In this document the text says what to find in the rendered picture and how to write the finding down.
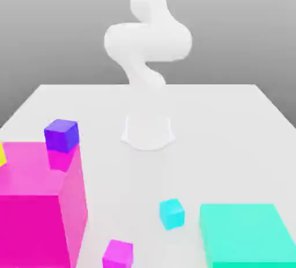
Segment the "small purple cube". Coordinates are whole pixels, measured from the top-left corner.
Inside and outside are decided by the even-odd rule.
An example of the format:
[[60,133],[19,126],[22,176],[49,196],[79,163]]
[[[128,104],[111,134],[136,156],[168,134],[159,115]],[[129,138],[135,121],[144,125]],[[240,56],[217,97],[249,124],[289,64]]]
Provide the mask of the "small purple cube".
[[79,143],[79,129],[76,121],[56,119],[45,127],[48,150],[69,153]]

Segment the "small cyan cube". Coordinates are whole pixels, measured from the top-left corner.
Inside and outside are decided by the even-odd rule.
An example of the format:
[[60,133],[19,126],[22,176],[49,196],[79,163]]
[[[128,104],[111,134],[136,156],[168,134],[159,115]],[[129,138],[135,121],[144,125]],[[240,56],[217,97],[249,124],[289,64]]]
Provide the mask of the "small cyan cube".
[[160,220],[166,230],[184,225],[185,210],[178,199],[169,199],[160,202]]

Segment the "small magenta cube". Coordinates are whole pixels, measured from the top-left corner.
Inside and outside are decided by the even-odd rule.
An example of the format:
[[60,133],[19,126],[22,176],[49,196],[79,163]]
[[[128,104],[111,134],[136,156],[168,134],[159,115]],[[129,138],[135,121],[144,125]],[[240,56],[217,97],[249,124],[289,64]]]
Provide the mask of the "small magenta cube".
[[79,145],[77,144],[69,152],[47,150],[50,169],[67,172],[78,148]]

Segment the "small violet cube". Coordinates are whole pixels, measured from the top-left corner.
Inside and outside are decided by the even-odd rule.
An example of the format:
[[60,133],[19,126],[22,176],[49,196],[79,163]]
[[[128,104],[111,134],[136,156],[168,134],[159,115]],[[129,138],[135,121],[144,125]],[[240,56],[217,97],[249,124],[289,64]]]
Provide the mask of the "small violet cube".
[[102,257],[103,268],[132,268],[134,245],[111,239]]

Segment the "large turquoise box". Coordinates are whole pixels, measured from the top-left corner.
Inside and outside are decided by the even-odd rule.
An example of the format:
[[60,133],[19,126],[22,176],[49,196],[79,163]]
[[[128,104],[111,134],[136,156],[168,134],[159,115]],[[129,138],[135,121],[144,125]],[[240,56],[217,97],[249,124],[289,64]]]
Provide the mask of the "large turquoise box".
[[296,268],[296,244],[273,204],[202,204],[207,268]]

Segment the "large pink box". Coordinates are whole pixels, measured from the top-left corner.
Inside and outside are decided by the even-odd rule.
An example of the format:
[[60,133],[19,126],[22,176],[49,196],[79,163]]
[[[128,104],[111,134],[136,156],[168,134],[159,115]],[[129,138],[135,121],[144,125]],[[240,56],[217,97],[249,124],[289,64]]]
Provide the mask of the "large pink box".
[[0,167],[0,268],[76,268],[88,219],[80,147],[51,170],[42,142],[5,142]]

